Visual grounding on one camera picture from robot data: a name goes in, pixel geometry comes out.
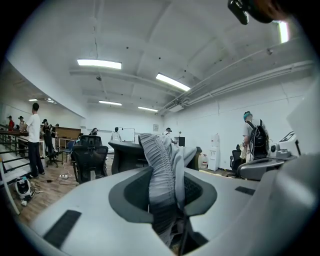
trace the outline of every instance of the desk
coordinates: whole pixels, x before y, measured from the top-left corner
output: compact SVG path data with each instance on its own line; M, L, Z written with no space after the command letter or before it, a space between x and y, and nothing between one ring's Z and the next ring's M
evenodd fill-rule
M23 142L28 142L29 141L29 136L17 136L16 137L17 140L21 140ZM42 161L42 165L43 167L46 167L46 146L45 146L45 141L43 139L40 139L39 140L39 147L42 146L42 156L43 156L43 159L41 159Z
M64 148L66 149L67 148L67 141L75 142L77 139L76 138L59 138L59 148L61 147L60 146L61 140L64 140Z

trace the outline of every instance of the power strip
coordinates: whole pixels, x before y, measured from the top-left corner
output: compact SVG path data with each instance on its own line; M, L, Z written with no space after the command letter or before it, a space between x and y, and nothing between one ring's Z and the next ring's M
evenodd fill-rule
M66 174L60 174L59 177L64 180L67 180L69 178L69 176Z

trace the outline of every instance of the floor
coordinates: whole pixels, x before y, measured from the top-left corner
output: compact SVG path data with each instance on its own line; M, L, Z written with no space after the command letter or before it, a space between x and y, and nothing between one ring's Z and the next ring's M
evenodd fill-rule
M108 159L106 161L108 176L111 175L112 162L113 155L111 154L108 155ZM72 165L70 165L69 161L65 163L65 158L63 165L61 162L58 162L58 168L56 165L49 165L44 169L44 171L45 175L39 175L39 178L30 180L31 184L37 188L37 191L43 192L36 193L31 201L28 202L27 206L21 205L21 200L15 191L14 183L9 185L12 197L14 198L15 204L20 211L18 219L26 225L29 225L29 223L32 222L45 208L52 205L54 202L79 185L76 182ZM68 173L71 174L69 179L63 180L59 178L59 175Z

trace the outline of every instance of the black backpack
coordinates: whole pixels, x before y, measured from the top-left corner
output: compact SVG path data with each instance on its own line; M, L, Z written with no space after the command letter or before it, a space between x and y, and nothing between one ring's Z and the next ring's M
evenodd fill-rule
M251 128L250 134L250 152L253 159L266 158L269 151L269 138L263 127L263 122L260 120L260 125L254 126L250 121L246 122Z

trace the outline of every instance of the ceiling light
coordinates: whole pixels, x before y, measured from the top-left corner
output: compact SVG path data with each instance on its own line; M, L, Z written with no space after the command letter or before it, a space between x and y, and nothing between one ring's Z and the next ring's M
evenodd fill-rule
M158 73L158 75L156 76L156 79L159 79L159 80L161 80L163 82L166 82L166 83L168 83L168 84L170 84L172 86L178 87L178 88L180 88L180 89L182 89L184 91L189 91L190 90L190 87L185 86L184 84L182 84L182 83L180 83L180 82L178 82L176 80L173 80L173 79L171 79L171 78L169 78L169 77L167 77L167 76L165 76L163 74L160 74L160 73Z
M122 106L121 103L99 100L99 103Z
M95 66L95 67L104 67L104 68L113 68L113 69L121 69L120 62L106 61L106 60L98 60L98 59L78 59L79 66Z
M288 23L279 23L281 44L289 41Z
M149 111L158 112L158 110L156 110L156 109L147 108L147 107L143 107L143 106L138 106L138 109L141 109L141 110L149 110Z

